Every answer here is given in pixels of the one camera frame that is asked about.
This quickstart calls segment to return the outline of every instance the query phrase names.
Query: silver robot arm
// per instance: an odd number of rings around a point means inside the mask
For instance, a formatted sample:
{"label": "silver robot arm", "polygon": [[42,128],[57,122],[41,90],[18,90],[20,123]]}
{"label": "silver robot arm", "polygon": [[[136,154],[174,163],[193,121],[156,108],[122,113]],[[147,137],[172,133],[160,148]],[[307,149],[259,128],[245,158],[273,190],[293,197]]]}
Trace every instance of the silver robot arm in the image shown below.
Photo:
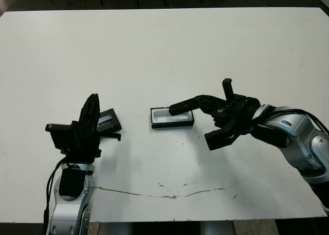
{"label": "silver robot arm", "polygon": [[[101,156],[101,138],[116,138],[121,125],[113,109],[100,113],[97,94],[88,97],[79,121],[70,125],[47,124],[55,148],[65,157],[60,160],[47,182],[47,205],[44,211],[44,235],[87,235],[89,201],[95,189],[95,158]],[[49,217],[49,200],[56,170],[62,174],[54,186],[55,207]]]}
{"label": "silver robot arm", "polygon": [[55,207],[50,215],[49,234],[87,235],[90,218],[89,201],[93,195],[95,182],[92,176],[95,167],[88,164],[62,164],[62,169],[86,171],[83,189],[78,197],[61,195],[61,177],[55,183]]}
{"label": "silver robot arm", "polygon": [[[271,106],[262,105],[254,115],[259,117]],[[278,107],[273,111],[289,111],[291,107]],[[286,145],[278,147],[288,163],[296,168],[304,180],[322,202],[329,215],[329,138],[315,128],[310,118],[304,114],[284,114],[265,120],[260,126],[279,130],[286,134]],[[251,134],[268,142],[259,133]]]}
{"label": "silver robot arm", "polygon": [[256,98],[235,94],[231,82],[229,78],[223,80],[226,100],[199,95],[171,105],[169,113],[174,116],[201,109],[211,115],[220,129],[205,134],[210,150],[229,146],[249,133],[279,148],[329,215],[329,130],[304,110],[261,105]]}

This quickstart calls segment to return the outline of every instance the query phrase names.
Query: white tabletop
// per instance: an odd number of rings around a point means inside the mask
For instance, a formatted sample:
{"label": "white tabletop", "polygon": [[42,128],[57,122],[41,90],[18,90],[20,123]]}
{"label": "white tabletop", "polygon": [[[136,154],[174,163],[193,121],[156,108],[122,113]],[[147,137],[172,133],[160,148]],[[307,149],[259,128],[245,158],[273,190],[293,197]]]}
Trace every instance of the white tabletop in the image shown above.
{"label": "white tabletop", "polygon": [[92,222],[324,215],[278,149],[247,135],[209,151],[210,116],[196,111],[193,128],[156,131],[150,108],[224,97],[231,77],[238,94],[329,125],[328,57],[329,19],[317,8],[6,12],[0,222],[42,222],[46,181],[62,157],[45,125],[78,119],[92,92],[123,127],[121,142],[101,142]]}

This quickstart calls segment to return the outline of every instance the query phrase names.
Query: white table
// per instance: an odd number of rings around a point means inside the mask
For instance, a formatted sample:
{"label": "white table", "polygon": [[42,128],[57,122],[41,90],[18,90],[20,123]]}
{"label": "white table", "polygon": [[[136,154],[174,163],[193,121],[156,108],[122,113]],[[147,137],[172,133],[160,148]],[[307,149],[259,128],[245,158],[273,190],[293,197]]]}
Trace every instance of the white table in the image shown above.
{"label": "white table", "polygon": [[317,8],[5,13],[0,222],[42,222],[46,181],[62,157],[45,125],[78,119],[92,92],[123,130],[121,142],[101,142],[96,186],[113,191],[95,190],[91,222],[323,216],[276,148],[243,136],[209,151],[210,116],[196,111],[193,128],[156,131],[149,114],[199,94],[224,97],[231,77],[238,94],[329,125],[328,57],[329,19]]}

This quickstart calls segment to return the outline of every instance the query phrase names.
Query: robotic hand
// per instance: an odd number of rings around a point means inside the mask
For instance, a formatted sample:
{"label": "robotic hand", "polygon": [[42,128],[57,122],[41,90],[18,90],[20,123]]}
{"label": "robotic hand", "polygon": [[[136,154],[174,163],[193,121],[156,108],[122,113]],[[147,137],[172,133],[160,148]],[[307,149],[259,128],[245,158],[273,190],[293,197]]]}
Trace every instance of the robotic hand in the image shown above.
{"label": "robotic hand", "polygon": [[215,126],[221,129],[205,134],[210,150],[231,145],[240,135],[248,133],[279,148],[329,215],[329,130],[304,110],[260,105],[256,98],[234,94],[231,82],[223,80],[226,100],[199,95],[171,105],[169,113],[174,116],[200,108],[211,115]]}
{"label": "robotic hand", "polygon": [[79,121],[71,125],[47,124],[46,131],[57,149],[65,157],[58,162],[47,183],[47,206],[44,212],[44,234],[48,230],[49,200],[56,170],[62,166],[62,175],[55,183],[55,208],[50,215],[49,233],[51,235],[71,234],[87,235],[89,225],[89,201],[94,192],[95,182],[92,165],[100,157],[100,138],[121,139],[114,133],[121,129],[120,123],[109,127],[116,118],[111,115],[100,118],[99,99],[97,94],[89,96],[81,109]]}

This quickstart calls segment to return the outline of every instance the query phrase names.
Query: black cable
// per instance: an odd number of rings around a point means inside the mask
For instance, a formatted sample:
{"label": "black cable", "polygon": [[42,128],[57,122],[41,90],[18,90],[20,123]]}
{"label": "black cable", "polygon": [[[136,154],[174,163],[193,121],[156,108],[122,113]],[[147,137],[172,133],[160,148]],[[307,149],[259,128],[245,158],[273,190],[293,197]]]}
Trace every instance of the black cable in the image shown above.
{"label": "black cable", "polygon": [[247,128],[250,129],[250,128],[252,128],[253,126],[255,126],[257,124],[264,122],[266,119],[269,119],[269,118],[272,118],[272,117],[275,117],[275,116],[279,116],[279,115],[284,115],[284,114],[303,114],[303,115],[307,115],[322,132],[324,132],[327,136],[329,136],[328,128],[316,116],[314,116],[312,113],[309,113],[309,112],[304,111],[302,109],[287,109],[287,110],[273,111],[273,112],[268,112],[268,113],[261,114],[257,118],[254,118],[253,120],[251,120],[251,122],[249,123]]}
{"label": "black cable", "polygon": [[50,196],[51,196],[51,189],[52,189],[52,183],[53,179],[55,177],[57,169],[61,166],[62,163],[66,161],[66,158],[61,159],[55,166],[55,169],[51,173],[48,181],[47,181],[47,187],[46,187],[46,199],[47,199],[47,204],[46,204],[46,209],[43,212],[43,234],[47,234],[47,228],[48,228],[48,223],[49,223],[49,202],[50,202]]}

